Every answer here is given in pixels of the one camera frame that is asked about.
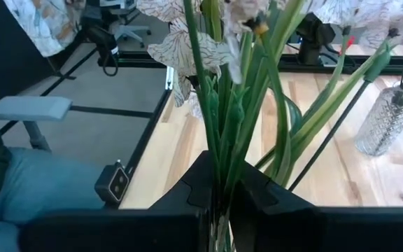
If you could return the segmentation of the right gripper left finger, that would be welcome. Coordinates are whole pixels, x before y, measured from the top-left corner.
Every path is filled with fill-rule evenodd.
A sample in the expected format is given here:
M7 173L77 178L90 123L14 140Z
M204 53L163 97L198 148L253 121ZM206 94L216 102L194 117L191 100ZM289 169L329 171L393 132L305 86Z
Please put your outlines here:
M213 158L205 150L147 209L56 211L28 222L20 252L208 252Z

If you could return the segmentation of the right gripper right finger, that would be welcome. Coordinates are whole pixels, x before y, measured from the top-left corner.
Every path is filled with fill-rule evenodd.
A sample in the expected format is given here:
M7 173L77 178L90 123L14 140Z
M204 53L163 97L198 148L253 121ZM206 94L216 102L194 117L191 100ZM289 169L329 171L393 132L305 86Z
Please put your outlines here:
M315 206L248 163L229 220L236 252L403 252L403 207Z

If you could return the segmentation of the diamond-cut cylinder glass vase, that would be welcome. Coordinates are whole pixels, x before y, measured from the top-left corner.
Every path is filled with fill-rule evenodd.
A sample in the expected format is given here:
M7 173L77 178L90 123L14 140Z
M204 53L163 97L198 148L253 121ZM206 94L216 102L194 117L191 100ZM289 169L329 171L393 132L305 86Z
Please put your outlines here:
M370 156L380 156L403 130L403 89L399 83L383 89L355 137L355 147Z

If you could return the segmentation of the white spotted artificial flower bunch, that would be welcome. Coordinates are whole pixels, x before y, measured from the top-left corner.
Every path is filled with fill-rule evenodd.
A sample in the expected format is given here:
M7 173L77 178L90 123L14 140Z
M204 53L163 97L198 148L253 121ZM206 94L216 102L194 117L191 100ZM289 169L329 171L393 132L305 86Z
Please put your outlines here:
M229 247L232 198L266 92L276 100L276 137L258 167L284 186L351 89L383 66L403 39L403 0L136 0L136 7L168 23L168 35L149 45L148 54L176 72L176 105L194 102L193 114L204 122L214 182L208 252ZM360 43L374 53L338 87L340 59L302 113L283 92L278 63L288 39L308 18L338 26L344 38L363 29Z

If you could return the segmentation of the black device with white label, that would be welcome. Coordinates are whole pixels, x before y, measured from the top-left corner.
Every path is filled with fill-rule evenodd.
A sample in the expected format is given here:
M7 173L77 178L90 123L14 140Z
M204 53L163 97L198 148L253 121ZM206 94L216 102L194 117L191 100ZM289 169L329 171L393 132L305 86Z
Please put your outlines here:
M96 45L103 72L110 77L116 76L119 68L119 47L114 35L98 25L87 25L84 32L86 37Z

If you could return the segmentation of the grey office chair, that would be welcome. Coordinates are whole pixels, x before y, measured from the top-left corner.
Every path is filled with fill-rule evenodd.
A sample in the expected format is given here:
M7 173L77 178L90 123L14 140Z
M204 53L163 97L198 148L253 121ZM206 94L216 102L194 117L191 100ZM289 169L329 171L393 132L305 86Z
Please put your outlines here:
M143 39L136 34L136 32L143 31L147 35L151 35L151 30L149 26L143 25L130 25L125 24L123 21L115 21L110 25L110 33L114 35L116 40L132 38L139 42L141 48L145 47Z

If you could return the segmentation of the black partition panel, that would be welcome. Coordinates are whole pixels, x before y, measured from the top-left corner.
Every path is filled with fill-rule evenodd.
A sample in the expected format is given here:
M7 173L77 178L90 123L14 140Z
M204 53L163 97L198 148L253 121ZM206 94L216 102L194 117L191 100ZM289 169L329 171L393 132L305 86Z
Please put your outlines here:
M0 0L0 98L52 76L61 64L44 58Z

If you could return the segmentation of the white patterned fabric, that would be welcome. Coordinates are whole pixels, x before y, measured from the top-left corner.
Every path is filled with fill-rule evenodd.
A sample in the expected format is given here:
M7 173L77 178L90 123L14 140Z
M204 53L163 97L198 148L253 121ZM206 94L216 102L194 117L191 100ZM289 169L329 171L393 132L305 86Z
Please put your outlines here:
M87 0L3 0L43 57L66 49L80 31Z

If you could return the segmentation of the black aluminium table frame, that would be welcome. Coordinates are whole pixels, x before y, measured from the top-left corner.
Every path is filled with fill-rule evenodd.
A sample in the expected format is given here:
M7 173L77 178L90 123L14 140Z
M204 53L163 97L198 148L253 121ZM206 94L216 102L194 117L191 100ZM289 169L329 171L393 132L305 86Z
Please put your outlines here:
M278 69L281 72L288 73L297 73L297 74L330 74L333 72L332 65L325 65L319 60L318 65L305 65L301 64L297 59L298 53L291 54L283 54L282 60L279 63ZM351 75L353 72L357 70L358 67L363 65L364 61L369 59L368 55L347 55L344 57L344 68L342 70L343 74ZM101 60L98 60L98 64L101 67ZM157 62L151 56L147 56L144 52L121 52L118 58L118 66L120 67L134 67L134 68L151 68L151 69L162 69L164 65L162 63ZM399 76L400 83L403 77L403 56L392 56L390 58L389 63L385 66L384 69L381 70L380 74L382 76ZM155 130L156 124L158 122L159 117L161 116L165 105L167 104L171 91L174 89L176 82L168 80L165 85L164 93L161 96L158 105L155 107L155 110L151 112L143 112L143 111L128 111L128 110L120 110L120 109L107 109L107 111L111 115L115 116L129 116L136 118L147 118L149 119L146 128L139 139L139 142L132 153L132 156L127 163L127 166L131 168L133 171L136 170L142 155L150 141L150 138ZM312 158L308 161L307 165L301 171L300 175L295 179L295 182L289 187L289 189L294 189L299 182L304 178L306 173L313 166L314 162L318 159L319 155L324 151L326 145L330 142L332 137L335 135L339 126L341 126L342 122L345 120L346 116L349 114L351 109L357 103L357 100L362 96L364 90L369 86L369 81L365 81L357 93L354 95L345 111L340 115L337 122L331 128L330 132L327 134L321 145L318 147L317 151L313 154ZM301 127L301 124L306 120L307 113L302 113L299 108L295 106L295 102L293 99L286 97L286 103L288 104L289 112L290 112L290 123L292 129L290 131L291 134L294 134L296 130Z

